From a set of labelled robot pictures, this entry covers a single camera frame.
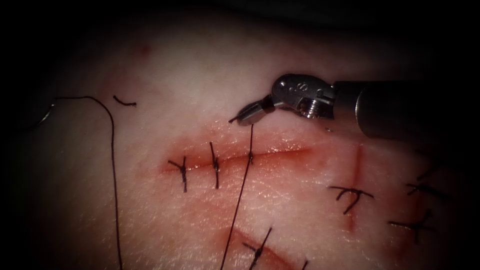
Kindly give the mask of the right arm needle driver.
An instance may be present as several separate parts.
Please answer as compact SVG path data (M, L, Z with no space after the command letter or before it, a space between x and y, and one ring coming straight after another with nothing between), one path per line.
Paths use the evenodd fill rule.
M308 119L333 119L336 90L318 77L285 74L272 86L276 109L292 111Z

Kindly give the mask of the right arm needle driver jaw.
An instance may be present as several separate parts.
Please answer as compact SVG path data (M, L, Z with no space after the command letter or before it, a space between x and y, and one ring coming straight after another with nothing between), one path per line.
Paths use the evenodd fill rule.
M238 124L255 124L275 109L272 95L268 94L261 100L247 104L234 118L230 119L228 123L231 124L236 121Z
M275 110L273 103L255 101L242 108L236 118L239 126L249 126L260 121L264 116Z

